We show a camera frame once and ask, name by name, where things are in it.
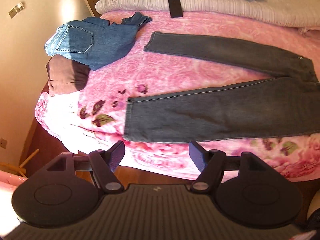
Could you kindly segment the dark grey jeans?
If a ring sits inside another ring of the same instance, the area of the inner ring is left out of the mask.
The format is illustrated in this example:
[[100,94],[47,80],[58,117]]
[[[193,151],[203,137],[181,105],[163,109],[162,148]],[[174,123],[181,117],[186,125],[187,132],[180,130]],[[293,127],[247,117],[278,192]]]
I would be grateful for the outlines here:
[[306,57],[236,38],[161,32],[152,33],[144,49],[255,70],[269,78],[129,98],[128,141],[188,143],[319,132],[319,80]]

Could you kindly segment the pink rose blanket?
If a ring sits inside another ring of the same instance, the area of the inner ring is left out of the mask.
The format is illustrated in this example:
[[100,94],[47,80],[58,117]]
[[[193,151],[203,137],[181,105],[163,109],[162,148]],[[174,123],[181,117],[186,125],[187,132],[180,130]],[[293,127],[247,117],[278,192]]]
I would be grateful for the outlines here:
[[[42,93],[37,121],[73,152],[108,149],[122,140],[126,100],[130,97],[180,92],[205,87],[266,79],[239,67],[144,51],[152,32],[213,35],[253,41],[289,50],[313,61],[319,77],[319,37],[308,37],[296,28],[278,27],[249,18],[213,12],[185,12],[170,18],[164,11],[142,11],[153,19],[137,35],[125,57],[89,74],[86,87],[69,95]],[[249,151],[291,181],[319,178],[319,133],[283,139],[233,139],[200,143],[228,155]],[[189,158],[188,145],[125,141],[120,165],[195,179],[199,171]]]

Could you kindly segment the wooden stick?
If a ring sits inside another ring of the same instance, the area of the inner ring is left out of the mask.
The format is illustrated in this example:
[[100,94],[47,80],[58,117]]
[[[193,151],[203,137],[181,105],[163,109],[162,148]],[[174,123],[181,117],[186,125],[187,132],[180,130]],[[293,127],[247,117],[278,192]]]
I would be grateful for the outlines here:
[[35,157],[35,155],[37,155],[39,153],[39,149],[36,149],[31,155],[29,155],[22,163],[20,166],[14,166],[14,165],[10,165],[4,162],[0,163],[1,167],[7,168],[10,171],[13,172],[17,172],[18,174],[20,174],[22,177],[26,178],[26,169],[24,168],[25,165],[33,158]]

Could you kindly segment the brown garment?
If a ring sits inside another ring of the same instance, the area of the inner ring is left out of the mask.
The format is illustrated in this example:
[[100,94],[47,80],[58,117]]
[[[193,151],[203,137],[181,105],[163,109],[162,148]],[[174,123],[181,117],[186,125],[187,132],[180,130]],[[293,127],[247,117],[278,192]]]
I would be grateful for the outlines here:
[[46,64],[50,95],[71,94],[83,90],[91,69],[85,64],[54,55]]

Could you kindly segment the blue denim jeans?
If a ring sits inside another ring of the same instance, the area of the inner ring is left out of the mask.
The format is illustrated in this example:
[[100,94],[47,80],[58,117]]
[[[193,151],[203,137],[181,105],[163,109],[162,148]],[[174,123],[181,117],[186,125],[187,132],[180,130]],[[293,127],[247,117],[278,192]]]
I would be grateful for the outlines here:
[[122,19],[120,24],[97,17],[69,21],[57,28],[44,49],[49,56],[61,55],[98,70],[125,57],[139,30],[151,21],[140,12]]

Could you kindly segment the black smartphone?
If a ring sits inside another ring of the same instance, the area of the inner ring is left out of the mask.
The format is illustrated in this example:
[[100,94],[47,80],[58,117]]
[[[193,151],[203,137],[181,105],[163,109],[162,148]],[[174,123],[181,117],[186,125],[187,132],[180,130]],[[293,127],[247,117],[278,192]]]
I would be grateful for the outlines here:
[[183,17],[183,10],[181,6],[181,0],[168,0],[170,17],[180,18]]

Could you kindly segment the striped lilac duvet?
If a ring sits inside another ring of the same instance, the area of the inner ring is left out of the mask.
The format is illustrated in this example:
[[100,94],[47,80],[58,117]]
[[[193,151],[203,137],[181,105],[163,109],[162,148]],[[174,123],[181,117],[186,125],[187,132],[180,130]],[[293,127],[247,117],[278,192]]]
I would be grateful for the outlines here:
[[[319,27],[319,0],[180,0],[183,11],[209,11],[283,27]],[[100,14],[114,10],[168,11],[168,0],[99,0]]]

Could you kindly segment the low wall socket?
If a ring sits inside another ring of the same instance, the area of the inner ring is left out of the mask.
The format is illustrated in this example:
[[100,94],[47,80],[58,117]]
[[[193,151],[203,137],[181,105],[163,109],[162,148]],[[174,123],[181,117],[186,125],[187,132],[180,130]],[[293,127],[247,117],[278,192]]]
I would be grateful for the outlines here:
[[3,148],[3,149],[6,149],[7,147],[7,141],[3,138],[0,138],[0,147]]

